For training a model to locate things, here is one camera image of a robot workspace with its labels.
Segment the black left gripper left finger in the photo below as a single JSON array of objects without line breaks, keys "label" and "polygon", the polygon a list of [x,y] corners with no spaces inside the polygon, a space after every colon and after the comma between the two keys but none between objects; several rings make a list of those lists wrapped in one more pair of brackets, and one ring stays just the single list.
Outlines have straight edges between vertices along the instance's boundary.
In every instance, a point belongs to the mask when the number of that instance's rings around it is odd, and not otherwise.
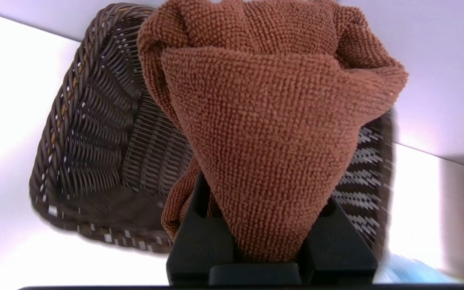
[{"label": "black left gripper left finger", "polygon": [[166,262],[170,284],[207,284],[214,266],[234,262],[234,239],[223,217],[208,217],[211,197],[199,173],[186,215]]}]

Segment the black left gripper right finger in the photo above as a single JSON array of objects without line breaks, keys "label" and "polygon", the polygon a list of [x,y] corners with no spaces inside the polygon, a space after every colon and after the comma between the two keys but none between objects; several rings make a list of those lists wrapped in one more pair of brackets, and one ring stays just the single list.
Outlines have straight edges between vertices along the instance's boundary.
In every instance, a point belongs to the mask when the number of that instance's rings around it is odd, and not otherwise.
[{"label": "black left gripper right finger", "polygon": [[300,248],[303,284],[372,284],[378,262],[335,200],[328,200]]}]

